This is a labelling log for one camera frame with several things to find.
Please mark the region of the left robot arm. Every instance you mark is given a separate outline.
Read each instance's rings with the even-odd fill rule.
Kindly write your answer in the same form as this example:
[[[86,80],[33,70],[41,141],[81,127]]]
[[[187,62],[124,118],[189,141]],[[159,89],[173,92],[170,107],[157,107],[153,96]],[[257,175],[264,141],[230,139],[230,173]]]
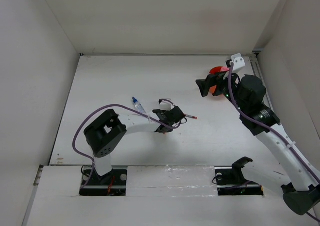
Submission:
[[[94,178],[100,184],[111,180],[110,154],[116,149],[125,135],[137,133],[171,133],[185,118],[185,114],[175,106],[171,110],[154,109],[156,117],[136,112],[117,114],[108,109],[84,129],[86,142],[91,148],[94,159]]]

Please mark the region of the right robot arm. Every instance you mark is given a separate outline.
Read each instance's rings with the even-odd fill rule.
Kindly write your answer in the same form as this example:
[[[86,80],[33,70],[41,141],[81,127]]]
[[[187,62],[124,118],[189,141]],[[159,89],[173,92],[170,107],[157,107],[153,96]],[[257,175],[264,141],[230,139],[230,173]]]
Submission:
[[[219,186],[237,188],[254,182],[280,194],[285,204],[297,215],[309,214],[320,202],[320,172],[303,156],[285,132],[278,116],[267,107],[264,96],[267,89],[260,78],[236,73],[227,77],[227,72],[209,74],[206,79],[197,79],[202,97],[215,87],[214,96],[225,96],[239,111],[242,124],[262,142],[285,171],[260,169],[249,157],[234,162],[226,172],[217,172]]]

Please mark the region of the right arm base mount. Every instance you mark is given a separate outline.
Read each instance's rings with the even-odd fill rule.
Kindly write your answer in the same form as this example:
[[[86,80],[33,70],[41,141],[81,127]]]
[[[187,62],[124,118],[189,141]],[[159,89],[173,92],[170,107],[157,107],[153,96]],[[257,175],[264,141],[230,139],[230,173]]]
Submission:
[[[212,183],[217,186],[218,196],[264,196],[261,185],[244,178],[242,168],[253,162],[251,158],[243,157],[231,166],[217,166]]]

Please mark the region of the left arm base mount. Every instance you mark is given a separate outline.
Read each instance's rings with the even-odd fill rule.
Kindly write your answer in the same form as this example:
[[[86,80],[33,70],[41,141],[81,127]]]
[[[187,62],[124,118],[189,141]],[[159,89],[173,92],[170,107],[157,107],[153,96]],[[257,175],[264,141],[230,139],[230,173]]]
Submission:
[[[88,197],[122,197],[126,196],[128,168],[116,166],[107,175],[99,176],[94,171],[90,177],[91,167],[81,168],[82,182],[80,196]]]

